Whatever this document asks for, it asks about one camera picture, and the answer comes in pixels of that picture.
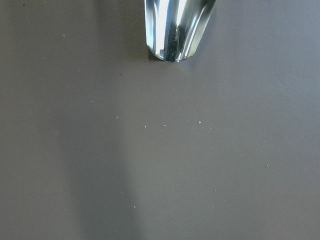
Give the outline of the metal ice scoop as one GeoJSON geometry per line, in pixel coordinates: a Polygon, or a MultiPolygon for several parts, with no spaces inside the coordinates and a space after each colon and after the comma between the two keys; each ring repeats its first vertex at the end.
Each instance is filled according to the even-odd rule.
{"type": "Polygon", "coordinates": [[[165,62],[195,55],[215,5],[214,0],[145,0],[146,45],[165,62]]]}

